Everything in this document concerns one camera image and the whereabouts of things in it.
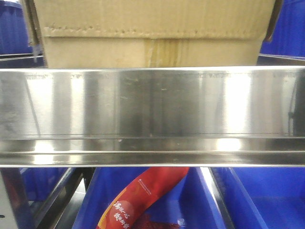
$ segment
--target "shelf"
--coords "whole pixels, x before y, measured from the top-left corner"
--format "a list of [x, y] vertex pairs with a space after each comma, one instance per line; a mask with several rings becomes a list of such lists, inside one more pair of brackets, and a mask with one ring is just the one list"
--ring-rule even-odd
[[0, 166], [304, 166], [304, 73], [0, 70]]
[[67, 215], [73, 220], [77, 212], [68, 214], [65, 209], [80, 207], [84, 193], [78, 195], [75, 190], [81, 180], [81, 168], [68, 168], [45, 201], [35, 201], [29, 206], [19, 169], [1, 168], [1, 225], [10, 229], [44, 229], [62, 225]]

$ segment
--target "blue crate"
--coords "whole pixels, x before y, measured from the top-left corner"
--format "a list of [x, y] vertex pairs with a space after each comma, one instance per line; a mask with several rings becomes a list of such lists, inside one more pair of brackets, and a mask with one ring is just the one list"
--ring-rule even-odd
[[66, 168], [22, 168], [20, 170], [29, 201], [44, 201]]
[[21, 4], [0, 0], [0, 54], [32, 53]]
[[[146, 169], [141, 167], [97, 168], [73, 229], [95, 229], [102, 213], [113, 199]], [[190, 168], [186, 178], [155, 202], [145, 213], [150, 214], [151, 221], [176, 223], [183, 229], [225, 229], [219, 209], [209, 192], [200, 168]]]
[[305, 168], [214, 170], [236, 229], [305, 228]]
[[305, 0], [284, 0], [272, 42], [261, 53], [305, 56]]

